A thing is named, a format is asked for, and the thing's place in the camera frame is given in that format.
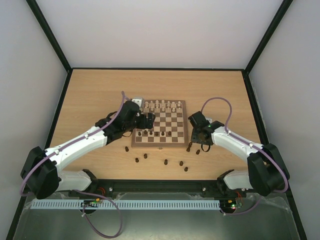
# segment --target black corner post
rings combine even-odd
[[[245,68],[245,73],[248,75],[251,70],[254,68],[258,58],[262,54],[263,50],[265,49],[266,45],[268,44],[270,38],[274,34],[275,30],[277,29],[279,23],[281,22],[282,18],[286,14],[288,8],[290,7],[293,0],[283,0],[281,3],[278,11],[274,15],[269,27],[267,28],[265,34],[263,35],[258,47],[256,48],[254,54],[252,55],[248,65]]]
[[[55,53],[57,54],[58,58],[61,61],[64,69],[66,70],[67,73],[70,72],[72,68],[71,68],[65,54],[63,53],[54,33],[52,32],[45,16],[43,15],[37,1],[36,0],[26,0],[26,2],[28,3],[30,9],[32,10],[35,18],[39,22],[44,34],[46,35],[49,42],[51,43]]]

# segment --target chess piece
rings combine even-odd
[[[191,146],[192,146],[192,141],[189,143],[189,146],[188,146],[188,148],[186,149],[186,151],[187,151],[188,153],[190,152]]]

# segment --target gray floor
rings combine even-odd
[[[273,194],[269,199],[262,200],[254,211],[239,216],[223,216],[214,210],[123,210],[124,227],[117,240],[299,239],[285,200],[284,194]],[[245,201],[246,208],[252,204],[253,198]],[[119,217],[115,210],[97,210],[89,218],[104,234],[113,235],[118,230]],[[78,210],[26,208],[14,239],[102,238],[90,228]]]

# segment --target chessboard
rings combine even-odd
[[[142,113],[155,114],[152,129],[134,129],[131,147],[187,148],[188,116],[184,100],[145,100]]]

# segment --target ventilation grille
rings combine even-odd
[[[82,209],[84,200],[34,200],[31,209]],[[115,200],[121,210],[220,210],[218,200]],[[115,207],[107,200],[94,203],[87,209],[110,210]]]

